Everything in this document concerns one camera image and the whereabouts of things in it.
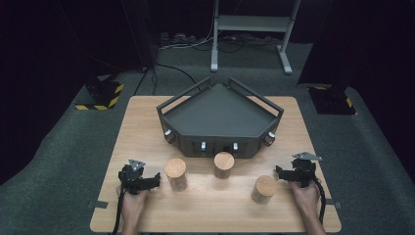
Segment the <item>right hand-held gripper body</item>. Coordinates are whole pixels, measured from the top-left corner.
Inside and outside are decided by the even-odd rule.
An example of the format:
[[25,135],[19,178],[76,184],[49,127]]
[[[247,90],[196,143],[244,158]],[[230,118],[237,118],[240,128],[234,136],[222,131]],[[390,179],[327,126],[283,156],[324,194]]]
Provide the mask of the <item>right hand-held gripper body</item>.
[[321,162],[322,158],[308,152],[293,154],[293,158],[292,166],[297,174],[295,181],[298,186],[300,188],[305,188],[310,182],[314,182],[317,187],[321,189],[322,185],[318,181],[315,171],[316,163]]

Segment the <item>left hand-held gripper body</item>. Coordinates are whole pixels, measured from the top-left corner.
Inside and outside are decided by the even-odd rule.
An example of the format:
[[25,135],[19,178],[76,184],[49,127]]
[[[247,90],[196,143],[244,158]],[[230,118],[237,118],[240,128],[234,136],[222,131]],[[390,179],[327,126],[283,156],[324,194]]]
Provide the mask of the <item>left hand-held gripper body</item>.
[[130,159],[122,170],[118,173],[121,188],[132,195],[137,195],[140,191],[144,162]]

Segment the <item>person's left hand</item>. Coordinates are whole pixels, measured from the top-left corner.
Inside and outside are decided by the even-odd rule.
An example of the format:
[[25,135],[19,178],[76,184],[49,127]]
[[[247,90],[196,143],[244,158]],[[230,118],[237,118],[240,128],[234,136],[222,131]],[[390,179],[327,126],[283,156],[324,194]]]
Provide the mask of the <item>person's left hand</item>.
[[123,199],[121,214],[124,220],[139,220],[145,207],[148,191],[140,191],[137,195],[132,195],[129,192],[123,192],[122,188],[118,186],[116,192]]

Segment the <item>person's right hand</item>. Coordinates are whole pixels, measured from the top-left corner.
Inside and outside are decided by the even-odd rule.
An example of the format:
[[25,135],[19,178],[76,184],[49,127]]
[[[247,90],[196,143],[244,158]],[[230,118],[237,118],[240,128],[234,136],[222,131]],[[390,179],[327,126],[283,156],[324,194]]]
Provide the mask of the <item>person's right hand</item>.
[[295,201],[302,215],[317,216],[318,215],[318,201],[320,198],[320,191],[314,182],[310,182],[307,187],[300,188],[296,182],[289,182],[293,191]]

